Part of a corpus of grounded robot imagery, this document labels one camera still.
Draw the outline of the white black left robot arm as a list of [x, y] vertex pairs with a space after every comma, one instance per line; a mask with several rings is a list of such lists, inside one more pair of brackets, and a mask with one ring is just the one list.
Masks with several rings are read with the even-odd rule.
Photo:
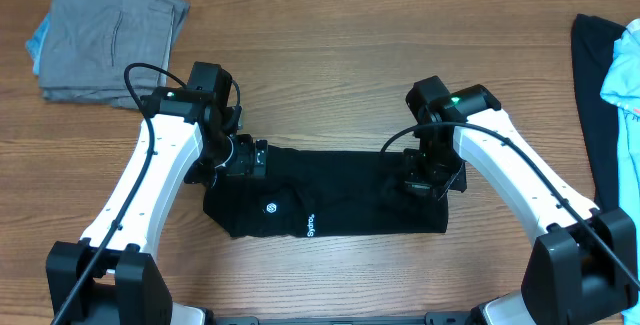
[[132, 156], [96, 219], [46, 260], [56, 324], [212, 324], [206, 308], [176, 303], [157, 267], [159, 240], [183, 183], [262, 178], [268, 146], [239, 135], [239, 86], [218, 64], [132, 98], [143, 121]]

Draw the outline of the black t-shirt with logo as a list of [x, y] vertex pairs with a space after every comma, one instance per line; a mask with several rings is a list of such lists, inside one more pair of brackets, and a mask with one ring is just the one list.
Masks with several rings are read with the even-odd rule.
[[403, 152], [269, 145], [264, 178], [215, 172], [203, 211], [231, 237], [443, 233], [448, 199], [405, 190]]

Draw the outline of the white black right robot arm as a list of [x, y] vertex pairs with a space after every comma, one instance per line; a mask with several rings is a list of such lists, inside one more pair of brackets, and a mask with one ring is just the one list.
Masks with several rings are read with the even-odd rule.
[[522, 225], [532, 252], [518, 290], [471, 310], [470, 324], [592, 324], [637, 305], [636, 227], [563, 181], [483, 86], [450, 92], [439, 77], [406, 104], [420, 141], [406, 186], [436, 199], [464, 191], [472, 165]]

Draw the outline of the light blue printed shirt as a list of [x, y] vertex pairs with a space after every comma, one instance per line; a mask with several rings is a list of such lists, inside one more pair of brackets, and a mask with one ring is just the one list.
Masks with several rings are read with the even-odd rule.
[[600, 97], [617, 108], [619, 207], [636, 226], [639, 258], [639, 19], [630, 22], [614, 42]]

